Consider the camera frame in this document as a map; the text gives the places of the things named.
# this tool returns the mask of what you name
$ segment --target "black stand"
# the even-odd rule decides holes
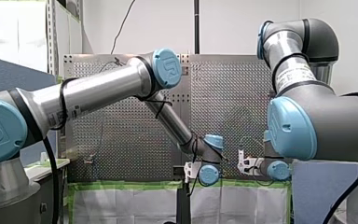
[[[176,191],[176,224],[191,224],[190,197],[187,196],[190,186],[185,183],[183,166],[173,166],[173,179],[182,181],[182,187]]]

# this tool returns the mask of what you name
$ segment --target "silver cylinder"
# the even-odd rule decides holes
[[[316,80],[307,61],[301,57],[291,57],[280,63],[286,56],[301,53],[301,49],[302,39],[292,31],[280,31],[266,40],[264,50],[271,70],[276,70],[277,92],[297,82]]]
[[[150,74],[137,58],[114,70],[72,80],[63,90],[68,119],[86,115],[130,96],[144,97],[151,92],[151,86]],[[56,85],[39,91],[18,89],[43,136],[62,122],[60,87]]]
[[[333,63],[310,63],[310,70],[316,79],[330,85]]]
[[[164,101],[162,93],[157,92],[148,100],[150,101]],[[156,115],[162,107],[162,103],[147,102],[147,107]],[[167,135],[176,144],[183,145],[190,141],[192,134],[187,126],[182,122],[178,115],[173,111],[172,107],[165,105],[158,114],[158,120],[164,126]]]

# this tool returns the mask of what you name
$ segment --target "perforated metal panel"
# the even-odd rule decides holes
[[[129,55],[67,55],[65,75],[90,76],[118,67],[128,58]],[[163,93],[169,99],[168,91]],[[66,128],[67,147],[76,150],[69,166],[70,182],[172,179],[172,143],[153,113],[136,98],[76,119]]]
[[[270,71],[254,56],[191,55],[191,129],[224,136],[225,177],[243,177],[238,149],[263,153]]]
[[[85,77],[112,69],[130,55],[68,55],[66,77]],[[181,55],[184,75],[167,98],[181,119],[199,136],[225,137],[225,177],[237,171],[238,152],[260,156],[267,129],[270,71],[253,56]],[[70,122],[67,148],[75,149],[69,181],[171,180],[172,166],[186,161],[171,144],[153,114],[135,98],[123,100]],[[95,154],[93,164],[84,161]]]

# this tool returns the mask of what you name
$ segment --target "robotic arm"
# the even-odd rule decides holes
[[[275,151],[304,161],[358,161],[358,93],[336,96],[328,85],[338,58],[334,31],[313,19],[267,22],[258,52],[277,93],[268,105]]]
[[[0,204],[15,204],[12,200],[21,195],[38,192],[38,186],[29,183],[21,166],[22,148],[47,141],[48,130],[60,129],[68,119],[79,118],[130,96],[147,104],[182,151],[203,158],[199,172],[202,184],[210,186],[217,182],[222,138],[210,135],[197,138],[172,107],[164,104],[164,97],[158,92],[176,86],[181,75],[176,55],[169,49],[161,49],[135,56],[111,71],[66,79],[61,85],[38,91],[0,91]]]

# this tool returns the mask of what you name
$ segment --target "white wall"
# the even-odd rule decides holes
[[[110,53],[131,0],[84,0],[86,53]],[[114,53],[145,53],[158,48],[193,49],[192,0],[136,1]]]
[[[200,52],[255,54],[258,28],[265,20],[299,18],[299,0],[201,0]],[[110,53],[131,0],[84,0],[83,50]],[[136,1],[115,53],[171,48],[194,52],[194,1]]]
[[[358,91],[358,0],[301,0],[301,18],[321,19],[333,27],[339,59],[333,69],[337,94]]]
[[[201,0],[200,53],[256,54],[264,21],[298,19],[298,0]]]

